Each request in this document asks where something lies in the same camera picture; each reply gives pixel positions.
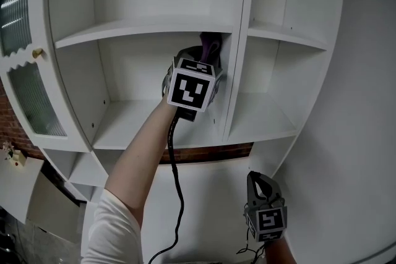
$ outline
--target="white shelving unit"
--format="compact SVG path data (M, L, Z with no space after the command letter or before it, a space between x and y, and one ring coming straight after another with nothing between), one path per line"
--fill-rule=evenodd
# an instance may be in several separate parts
M67 188L92 203L158 104L172 57L200 45L200 32L222 34L224 77L208 110L179 122L174 145L255 142L251 168L272 176L320 92L342 11L342 0L16 0L25 11L8 22L14 0L1 1L2 43L13 44L10 25L31 32L0 47L12 107ZM27 106L40 98L45 107Z

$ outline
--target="white shelf board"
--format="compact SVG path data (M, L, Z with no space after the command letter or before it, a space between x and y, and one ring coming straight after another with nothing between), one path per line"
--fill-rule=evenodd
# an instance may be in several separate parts
M249 24L247 35L256 36L258 38L268 38L285 42L292 42L317 49L327 49L327 44L323 42L316 41L308 36L299 34L293 30L272 23L252 21Z
M104 187L108 175L95 161L91 153L79 153L75 159L69 182Z
M93 141L94 149L125 150L160 100L118 101L110 104ZM208 112L197 113L195 122L179 120L175 148L221 145Z
M114 36L158 32L221 32L231 33L232 25L204 15L160 15L136 17L94 25L55 42L56 48Z
M238 93L227 143L272 140L297 132L268 93Z

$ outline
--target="ribbed glass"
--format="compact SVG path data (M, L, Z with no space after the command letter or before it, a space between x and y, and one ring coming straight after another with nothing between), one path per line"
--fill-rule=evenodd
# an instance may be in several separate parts
M4 56L32 42L27 0L0 0L1 45Z
M28 0L0 0L0 39L4 56L32 42ZM9 78L30 126L37 134L66 136L43 85L37 64L11 69Z

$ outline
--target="cabinet door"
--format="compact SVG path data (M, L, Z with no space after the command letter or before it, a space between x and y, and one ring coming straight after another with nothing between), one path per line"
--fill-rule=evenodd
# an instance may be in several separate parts
M89 151L59 76L48 0L0 0L0 75L34 145Z

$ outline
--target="human arm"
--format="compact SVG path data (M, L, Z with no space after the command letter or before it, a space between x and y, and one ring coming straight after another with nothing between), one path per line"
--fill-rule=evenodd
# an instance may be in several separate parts
M176 109L166 102L166 96L161 100L118 159L105 185L105 189L125 204L140 227L144 204Z
M284 237L265 248L265 258L267 264L296 264Z

